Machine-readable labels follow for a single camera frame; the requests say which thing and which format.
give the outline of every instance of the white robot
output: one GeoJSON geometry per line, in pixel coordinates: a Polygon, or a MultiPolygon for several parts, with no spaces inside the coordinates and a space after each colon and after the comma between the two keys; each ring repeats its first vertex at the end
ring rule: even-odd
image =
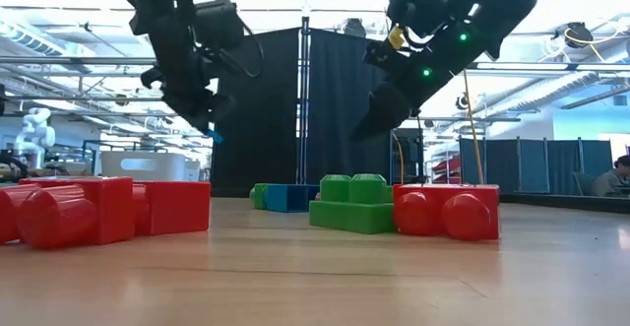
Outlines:
{"type": "Polygon", "coordinates": [[[29,114],[23,118],[22,132],[14,145],[18,155],[34,154],[32,168],[35,169],[42,168],[45,150],[55,145],[55,130],[47,123],[50,114],[50,110],[46,108],[30,109],[29,114]]]}

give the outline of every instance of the lego-style block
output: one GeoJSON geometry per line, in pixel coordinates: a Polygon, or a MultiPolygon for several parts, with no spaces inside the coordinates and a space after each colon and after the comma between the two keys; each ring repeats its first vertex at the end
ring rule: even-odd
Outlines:
{"type": "Polygon", "coordinates": [[[209,182],[137,181],[133,201],[138,234],[208,230],[210,196],[209,182]]]}
{"type": "Polygon", "coordinates": [[[280,213],[308,212],[308,203],[319,193],[319,185],[269,184],[263,202],[267,210],[280,213]]]}
{"type": "Polygon", "coordinates": [[[132,204],[134,206],[134,222],[136,236],[151,235],[151,205],[146,184],[134,183],[132,204]]]}
{"type": "Polygon", "coordinates": [[[392,190],[378,174],[328,175],[320,200],[310,202],[310,225],[358,233],[395,232],[392,190]]]}
{"type": "Polygon", "coordinates": [[[35,190],[36,184],[16,185],[0,188],[0,243],[21,239],[18,230],[18,208],[35,190]]]}
{"type": "Polygon", "coordinates": [[[103,245],[135,235],[129,177],[28,178],[20,184],[43,187],[17,211],[20,234],[32,247],[103,245]]]}
{"type": "Polygon", "coordinates": [[[409,184],[394,186],[400,233],[446,234],[461,240],[499,238],[499,187],[409,184]]]}
{"type": "Polygon", "coordinates": [[[268,183],[256,183],[254,185],[254,209],[266,210],[265,207],[265,191],[267,190],[268,183]]]}

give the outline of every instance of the person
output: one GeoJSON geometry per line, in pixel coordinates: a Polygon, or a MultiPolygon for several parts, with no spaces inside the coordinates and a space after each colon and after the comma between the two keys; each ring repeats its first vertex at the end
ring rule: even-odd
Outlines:
{"type": "Polygon", "coordinates": [[[628,177],[630,177],[630,155],[624,155],[614,163],[614,169],[595,180],[593,192],[598,197],[628,198],[630,194],[628,177]]]}

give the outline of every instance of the green toy block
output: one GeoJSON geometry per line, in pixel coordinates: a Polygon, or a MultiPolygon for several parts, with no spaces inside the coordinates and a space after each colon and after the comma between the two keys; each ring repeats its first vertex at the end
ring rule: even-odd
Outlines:
{"type": "Polygon", "coordinates": [[[257,183],[254,185],[254,209],[267,210],[265,203],[263,203],[263,197],[269,183],[257,183]]]}
{"type": "Polygon", "coordinates": [[[383,203],[387,181],[380,174],[356,174],[350,181],[350,202],[358,204],[383,203]]]}
{"type": "Polygon", "coordinates": [[[386,186],[383,193],[383,203],[394,203],[394,187],[386,186]]]}
{"type": "Polygon", "coordinates": [[[358,233],[396,232],[392,187],[379,174],[328,175],[321,200],[310,202],[310,225],[358,233]]]}
{"type": "Polygon", "coordinates": [[[349,199],[350,177],[342,174],[328,174],[319,182],[320,200],[327,202],[347,202],[349,199]]]}
{"type": "Polygon", "coordinates": [[[310,225],[357,233],[396,232],[394,204],[357,204],[311,201],[310,225]]]}

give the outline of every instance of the blue toy block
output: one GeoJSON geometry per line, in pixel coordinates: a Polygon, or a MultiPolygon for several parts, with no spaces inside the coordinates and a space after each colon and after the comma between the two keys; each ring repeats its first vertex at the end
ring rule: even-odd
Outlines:
{"type": "Polygon", "coordinates": [[[308,204],[315,200],[319,185],[270,184],[263,200],[267,210],[280,213],[308,212],[308,204]]]}

